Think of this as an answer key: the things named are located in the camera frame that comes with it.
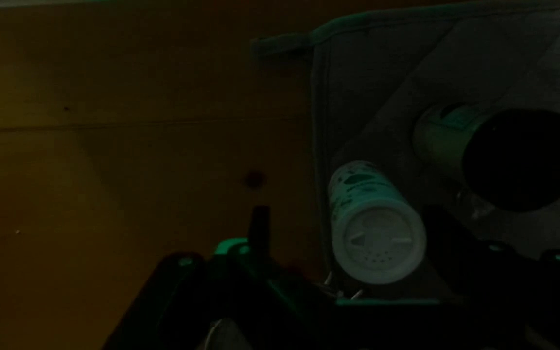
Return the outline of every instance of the black object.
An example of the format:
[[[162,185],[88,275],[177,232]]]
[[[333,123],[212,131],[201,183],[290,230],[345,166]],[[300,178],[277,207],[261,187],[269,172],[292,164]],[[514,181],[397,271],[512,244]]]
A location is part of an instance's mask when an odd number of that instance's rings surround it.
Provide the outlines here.
[[[463,154],[469,187],[498,209],[539,211],[560,199],[560,115],[508,109]]]
[[[325,296],[269,257],[269,209],[255,209],[249,240],[216,257],[160,263],[105,350],[197,349],[216,319],[234,319],[253,349],[525,349],[531,323],[560,345],[560,253],[533,263],[502,244],[475,242],[444,211],[424,214],[430,259],[469,306],[438,300]]]

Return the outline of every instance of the plastic container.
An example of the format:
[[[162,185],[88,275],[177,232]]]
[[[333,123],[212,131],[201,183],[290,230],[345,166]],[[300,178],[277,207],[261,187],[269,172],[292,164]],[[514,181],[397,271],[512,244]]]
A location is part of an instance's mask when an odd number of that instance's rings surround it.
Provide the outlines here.
[[[502,211],[560,199],[560,115],[448,104],[415,127],[417,154]]]
[[[358,283],[384,286],[413,275],[426,251],[420,216],[368,162],[339,168],[329,183],[333,255]]]

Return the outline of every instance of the wooden surface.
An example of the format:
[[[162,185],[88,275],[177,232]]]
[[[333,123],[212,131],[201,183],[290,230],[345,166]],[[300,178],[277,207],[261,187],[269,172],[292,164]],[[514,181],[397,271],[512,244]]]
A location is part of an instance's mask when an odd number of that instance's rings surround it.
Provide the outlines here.
[[[100,349],[164,255],[209,257],[259,203],[277,261],[321,279],[310,67],[249,41],[420,3],[0,10],[0,350]]]

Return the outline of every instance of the round lid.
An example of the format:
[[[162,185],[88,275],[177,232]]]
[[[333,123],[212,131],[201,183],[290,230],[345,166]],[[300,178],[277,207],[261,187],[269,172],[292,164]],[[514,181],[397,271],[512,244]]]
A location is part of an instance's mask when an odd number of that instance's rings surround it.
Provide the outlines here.
[[[413,209],[370,209],[335,234],[335,255],[345,273],[366,284],[403,281],[424,259],[426,236]]]
[[[539,211],[559,201],[560,115],[498,113],[469,143],[463,174],[477,195],[504,211]]]

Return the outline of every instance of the cylindrical container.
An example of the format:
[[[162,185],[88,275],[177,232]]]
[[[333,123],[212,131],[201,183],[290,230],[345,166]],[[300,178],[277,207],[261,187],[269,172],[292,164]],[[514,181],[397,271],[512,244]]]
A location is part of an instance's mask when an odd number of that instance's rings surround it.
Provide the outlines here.
[[[415,127],[417,154],[487,203],[514,213],[560,199],[560,115],[450,104]]]
[[[329,183],[333,255],[358,283],[384,286],[413,275],[424,259],[420,216],[368,162],[339,168]]]

